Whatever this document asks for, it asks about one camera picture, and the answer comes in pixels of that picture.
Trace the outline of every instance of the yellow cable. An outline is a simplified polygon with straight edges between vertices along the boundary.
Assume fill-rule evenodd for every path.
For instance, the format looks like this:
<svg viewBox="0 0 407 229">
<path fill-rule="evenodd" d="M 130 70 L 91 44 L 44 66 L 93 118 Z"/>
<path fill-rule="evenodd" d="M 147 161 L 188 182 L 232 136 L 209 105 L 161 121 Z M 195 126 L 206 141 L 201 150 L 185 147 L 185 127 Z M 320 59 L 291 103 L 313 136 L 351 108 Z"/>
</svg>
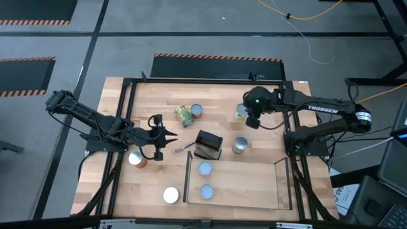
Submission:
<svg viewBox="0 0 407 229">
<path fill-rule="evenodd" d="M 315 15 L 315 16 L 312 16 L 312 17 L 309 17 L 309 18 L 300 18 L 300 17 L 291 16 L 291 15 L 290 15 L 290 18 L 297 19 L 297 20 L 311 20 L 311 19 L 317 18 L 317 17 L 319 17 L 319 16 L 321 16 L 321 15 L 327 13 L 329 10 L 332 10 L 335 6 L 337 6 L 337 5 L 338 5 L 339 3 L 341 3 L 342 1 L 343 1 L 343 0 L 339 0 L 337 3 L 335 3 L 333 6 L 331 6 L 331 7 L 330 7 L 329 9 L 327 9 L 326 11 L 323 11 L 322 13 L 319 13 L 319 14 L 317 14 L 317 15 Z M 262 3 L 260 0 L 257 0 L 257 2 L 259 2 L 259 3 L 262 4 L 263 6 L 266 6 L 267 8 L 271 9 L 272 11 L 274 11 L 274 12 L 276 12 L 276 13 L 279 13 L 279 14 L 281 14 L 281 15 L 287 16 L 285 13 L 282 13 L 282 12 L 280 12 L 280 11 L 278 11 L 278 10 L 272 8 L 271 6 L 266 5 L 265 3 Z"/>
<path fill-rule="evenodd" d="M 398 86 L 398 87 L 395 87 L 395 88 L 393 88 L 392 90 L 388 90 L 388 91 L 386 91 L 386 92 L 382 92 L 382 93 L 379 93 L 379 94 L 376 94 L 376 95 L 372 95 L 371 97 L 367 97 L 367 98 L 365 98 L 365 99 L 362 99 L 362 100 L 360 100 L 360 101 L 357 101 L 357 103 L 361 103 L 361 102 L 367 101 L 367 100 L 369 100 L 369 99 L 372 99 L 372 98 L 374 98 L 374 97 L 378 97 L 378 96 L 387 94 L 387 93 L 389 93 L 389 92 L 393 92 L 393 91 L 395 91 L 395 90 L 397 90 L 397 89 L 399 89 L 399 88 L 402 88 L 402 87 L 404 87 L 404 86 L 407 86 L 407 83 L 405 83 L 405 84 L 403 84 L 403 85 L 400 85 L 400 86 Z"/>
</svg>

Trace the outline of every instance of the black floor mat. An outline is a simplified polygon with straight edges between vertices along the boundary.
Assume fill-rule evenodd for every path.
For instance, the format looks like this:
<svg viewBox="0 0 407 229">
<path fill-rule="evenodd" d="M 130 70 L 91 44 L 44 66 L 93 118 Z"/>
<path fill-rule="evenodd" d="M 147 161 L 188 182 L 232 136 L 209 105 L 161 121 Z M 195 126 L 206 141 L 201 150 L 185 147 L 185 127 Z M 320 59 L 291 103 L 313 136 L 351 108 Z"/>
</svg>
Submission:
<svg viewBox="0 0 407 229">
<path fill-rule="evenodd" d="M 0 0 L 0 25 L 68 25 L 77 0 Z"/>
<path fill-rule="evenodd" d="M 280 59 L 157 53 L 151 77 L 286 80 Z"/>
<path fill-rule="evenodd" d="M 0 97 L 44 95 L 55 57 L 0 59 Z"/>
</svg>

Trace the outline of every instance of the green labeled can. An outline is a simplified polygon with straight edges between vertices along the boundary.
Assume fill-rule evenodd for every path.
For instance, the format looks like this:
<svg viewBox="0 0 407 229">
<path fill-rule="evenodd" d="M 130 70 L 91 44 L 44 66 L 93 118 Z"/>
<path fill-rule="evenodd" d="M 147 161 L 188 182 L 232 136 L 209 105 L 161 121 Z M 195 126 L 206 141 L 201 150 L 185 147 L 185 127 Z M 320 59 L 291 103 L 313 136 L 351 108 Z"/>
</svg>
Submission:
<svg viewBox="0 0 407 229">
<path fill-rule="evenodd" d="M 185 106 L 180 106 L 174 111 L 177 119 L 181 122 L 184 128 L 189 127 L 194 123 L 194 119 L 189 111 L 186 110 Z"/>
</svg>

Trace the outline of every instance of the metal spoon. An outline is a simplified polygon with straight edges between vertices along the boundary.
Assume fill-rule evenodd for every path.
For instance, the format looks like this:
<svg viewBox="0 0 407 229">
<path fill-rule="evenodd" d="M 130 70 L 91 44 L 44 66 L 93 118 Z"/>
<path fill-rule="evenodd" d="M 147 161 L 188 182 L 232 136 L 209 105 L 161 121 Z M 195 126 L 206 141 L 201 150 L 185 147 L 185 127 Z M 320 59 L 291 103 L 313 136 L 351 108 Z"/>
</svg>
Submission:
<svg viewBox="0 0 407 229">
<path fill-rule="evenodd" d="M 187 145 L 185 145 L 185 146 L 183 146 L 183 147 L 181 147 L 181 148 L 174 149 L 172 152 L 173 152 L 173 153 L 179 153 L 179 152 L 181 152 L 182 150 L 184 150 L 185 148 L 192 146 L 193 144 L 195 144 L 195 142 L 191 142 L 191 143 L 189 143 L 189 144 L 187 144 Z"/>
</svg>

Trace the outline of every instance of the desk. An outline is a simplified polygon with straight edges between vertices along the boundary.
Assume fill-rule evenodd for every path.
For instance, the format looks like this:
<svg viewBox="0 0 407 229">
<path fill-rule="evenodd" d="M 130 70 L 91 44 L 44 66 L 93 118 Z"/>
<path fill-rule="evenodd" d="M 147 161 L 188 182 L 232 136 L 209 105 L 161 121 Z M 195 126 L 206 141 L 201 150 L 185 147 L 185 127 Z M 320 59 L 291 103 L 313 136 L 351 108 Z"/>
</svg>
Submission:
<svg viewBox="0 0 407 229">
<path fill-rule="evenodd" d="M 123 78 L 106 78 L 98 112 L 104 115 L 116 113 L 122 82 Z M 147 119 L 151 115 L 161 113 L 164 126 L 169 131 L 177 133 L 179 140 L 162 149 L 163 161 L 150 160 L 143 169 L 136 169 L 129 164 L 127 160 L 129 152 L 137 149 L 135 146 L 129 147 L 121 167 L 113 216 L 116 218 L 298 221 L 291 168 L 289 168 L 289 175 L 293 196 L 292 210 L 187 204 L 182 201 L 170 205 L 162 199 L 162 193 L 168 186 L 175 186 L 183 196 L 187 150 L 178 154 L 173 154 L 171 151 L 187 142 L 194 141 L 200 129 L 223 137 L 221 160 L 273 163 L 286 157 L 282 139 L 284 127 L 273 131 L 254 130 L 246 127 L 244 123 L 234 120 L 236 105 L 242 101 L 243 93 L 252 87 L 254 85 L 138 83 L 131 121 L 135 123 L 135 126 L 148 128 Z M 272 90 L 276 86 L 267 85 L 265 87 Z M 293 87 L 310 95 L 307 82 L 294 81 Z M 130 92 L 127 92 L 124 107 L 127 106 L 129 94 Z M 195 122 L 194 126 L 182 128 L 173 114 L 174 109 L 180 105 L 190 106 L 196 102 L 203 106 L 203 117 Z M 302 125 L 317 124 L 315 113 L 311 111 L 300 111 L 299 119 Z M 261 117 L 261 121 L 263 125 L 272 127 L 283 121 L 283 115 L 281 113 L 264 115 Z M 251 145 L 248 152 L 243 155 L 235 155 L 230 146 L 234 138 L 242 133 L 249 136 Z M 145 146 L 144 152 L 150 156 L 153 147 Z M 106 152 L 97 152 L 83 164 L 72 213 L 82 210 L 99 188 L 105 161 Z M 308 166 L 315 194 L 328 211 L 338 217 L 326 164 L 318 157 L 308 157 Z M 107 190 L 102 212 L 107 211 L 109 196 L 110 190 Z M 304 191 L 302 191 L 302 197 L 305 214 L 309 218 L 310 211 Z"/>
</svg>

